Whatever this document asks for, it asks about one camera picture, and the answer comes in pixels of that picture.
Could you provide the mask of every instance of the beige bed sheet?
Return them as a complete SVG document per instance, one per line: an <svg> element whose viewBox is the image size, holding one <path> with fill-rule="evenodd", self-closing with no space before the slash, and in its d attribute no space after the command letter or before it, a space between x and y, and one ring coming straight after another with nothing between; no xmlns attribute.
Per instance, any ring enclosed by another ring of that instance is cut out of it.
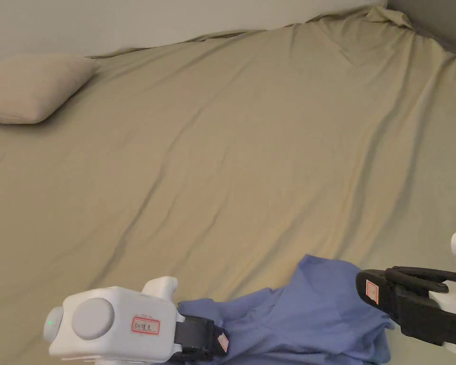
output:
<svg viewBox="0 0 456 365"><path fill-rule="evenodd" d="M104 58L45 123L0 125L0 365L57 364L45 317L89 288L233 299L307 252L453 269L456 57L367 12Z"/></svg>

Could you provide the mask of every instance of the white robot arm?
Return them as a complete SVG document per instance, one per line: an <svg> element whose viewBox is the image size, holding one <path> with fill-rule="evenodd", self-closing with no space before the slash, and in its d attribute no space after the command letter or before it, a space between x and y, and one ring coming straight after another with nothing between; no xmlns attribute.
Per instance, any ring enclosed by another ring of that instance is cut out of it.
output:
<svg viewBox="0 0 456 365"><path fill-rule="evenodd" d="M456 258L456 233L451 239ZM359 296L390 315L406 336L456 353L456 272L394 266L363 270Z"/></svg>
<svg viewBox="0 0 456 365"><path fill-rule="evenodd" d="M171 299L177 286L175 278L163 277L149 281L142 292L110 287L69 296L44 324L49 353L97 365L225 356L228 339L222 328L180 315Z"/></svg>

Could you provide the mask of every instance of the pillow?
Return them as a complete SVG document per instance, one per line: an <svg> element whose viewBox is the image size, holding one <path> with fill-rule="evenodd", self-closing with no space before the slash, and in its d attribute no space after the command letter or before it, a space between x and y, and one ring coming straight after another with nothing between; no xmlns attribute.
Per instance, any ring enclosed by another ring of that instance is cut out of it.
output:
<svg viewBox="0 0 456 365"><path fill-rule="evenodd" d="M19 55L6 59L0 63L0 123L42 122L98 67L98 61L74 55Z"/></svg>

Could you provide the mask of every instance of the label sticker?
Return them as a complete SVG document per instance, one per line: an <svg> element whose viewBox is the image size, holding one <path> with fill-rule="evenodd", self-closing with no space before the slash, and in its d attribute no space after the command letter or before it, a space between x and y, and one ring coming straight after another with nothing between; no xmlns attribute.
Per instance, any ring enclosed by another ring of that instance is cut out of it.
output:
<svg viewBox="0 0 456 365"><path fill-rule="evenodd" d="M223 347L225 352L227 352L229 342L228 342L227 337L225 336L225 333L222 333L222 334L220 334L220 336L218 336L218 342L220 342L221 347Z"/></svg>
<svg viewBox="0 0 456 365"><path fill-rule="evenodd" d="M145 333L151 335L158 335L161 330L160 321L155 319L143 318L143 317L133 317L132 321L132 331L136 333Z"/></svg>
<svg viewBox="0 0 456 365"><path fill-rule="evenodd" d="M367 280L367 297L378 304L378 286Z"/></svg>

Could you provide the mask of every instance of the blue shirt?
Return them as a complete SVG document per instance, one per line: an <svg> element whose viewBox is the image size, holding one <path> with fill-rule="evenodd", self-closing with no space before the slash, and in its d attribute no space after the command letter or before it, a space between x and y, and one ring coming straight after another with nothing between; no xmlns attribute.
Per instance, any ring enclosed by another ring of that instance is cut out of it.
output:
<svg viewBox="0 0 456 365"><path fill-rule="evenodd" d="M228 333L228 355L210 364L362 365L390 361L389 317L364 303L359 269L345 261L305 256L289 285L239 299L181 302L184 315L214 320Z"/></svg>

